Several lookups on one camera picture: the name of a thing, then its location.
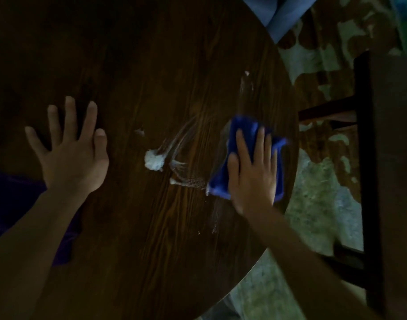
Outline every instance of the person's left arm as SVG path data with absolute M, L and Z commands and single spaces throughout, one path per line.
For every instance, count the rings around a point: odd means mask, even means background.
M 96 104 L 88 106 L 79 139 L 75 100 L 66 97 L 65 106 L 63 133 L 57 107 L 48 107 L 51 151 L 42 145 L 33 128 L 26 127 L 48 190 L 0 237 L 0 319 L 32 315 L 68 225 L 107 173 L 107 137 L 103 129 L 94 130 Z

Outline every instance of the person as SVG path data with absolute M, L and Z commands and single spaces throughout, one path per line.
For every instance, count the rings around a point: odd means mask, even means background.
M 67 226 L 106 177 L 107 136 L 103 129 L 94 130 L 97 105 L 89 103 L 79 138 L 72 97 L 66 97 L 65 109 L 62 132 L 57 107 L 48 107 L 51 151 L 43 146 L 33 128 L 26 127 L 47 190 L 0 237 L 0 319 L 31 317 Z M 302 243 L 273 207 L 277 154 L 271 155 L 271 136 L 264 137 L 264 129 L 259 130 L 253 162 L 240 130 L 236 137 L 238 155 L 228 157 L 228 188 L 233 205 L 276 258 L 306 318 L 378 319 Z

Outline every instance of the floor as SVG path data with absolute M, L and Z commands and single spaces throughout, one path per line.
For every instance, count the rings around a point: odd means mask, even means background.
M 318 0 L 278 43 L 300 110 L 353 95 L 353 59 L 368 48 L 401 54 L 388 0 Z M 286 218 L 314 251 L 332 255 L 336 238 L 363 250 L 356 129 L 300 125 Z M 364 299 L 362 289 L 347 286 Z M 305 318 L 268 251 L 228 298 L 244 320 Z

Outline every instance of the round wooden table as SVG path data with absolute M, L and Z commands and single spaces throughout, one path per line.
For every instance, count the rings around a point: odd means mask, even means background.
M 253 92 L 239 96 L 245 71 Z M 89 100 L 98 104 L 110 167 L 33 318 L 199 316 L 265 247 L 229 201 L 170 184 L 173 172 L 146 169 L 144 155 L 195 117 L 186 156 L 207 181 L 222 127 L 252 115 L 290 140 L 285 210 L 297 98 L 270 36 L 241 0 L 0 0 L 0 171 L 41 177 L 24 126 L 48 142 L 46 107 L 62 108 L 65 95 L 80 118 Z

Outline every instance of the person's right hand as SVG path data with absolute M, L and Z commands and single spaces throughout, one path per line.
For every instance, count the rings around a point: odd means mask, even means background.
M 251 163 L 242 130 L 236 133 L 239 157 L 228 157 L 228 191 L 235 209 L 247 219 L 254 209 L 272 206 L 276 194 L 277 151 L 272 156 L 272 136 L 264 139 L 264 128 L 258 130 L 254 163 Z
M 66 96 L 65 107 L 64 132 L 57 107 L 48 107 L 51 151 L 45 148 L 32 127 L 26 127 L 26 136 L 41 163 L 46 187 L 73 191 L 86 198 L 101 186 L 106 177 L 109 167 L 107 136 L 103 129 L 94 130 L 97 121 L 95 102 L 88 105 L 79 139 L 75 99 Z

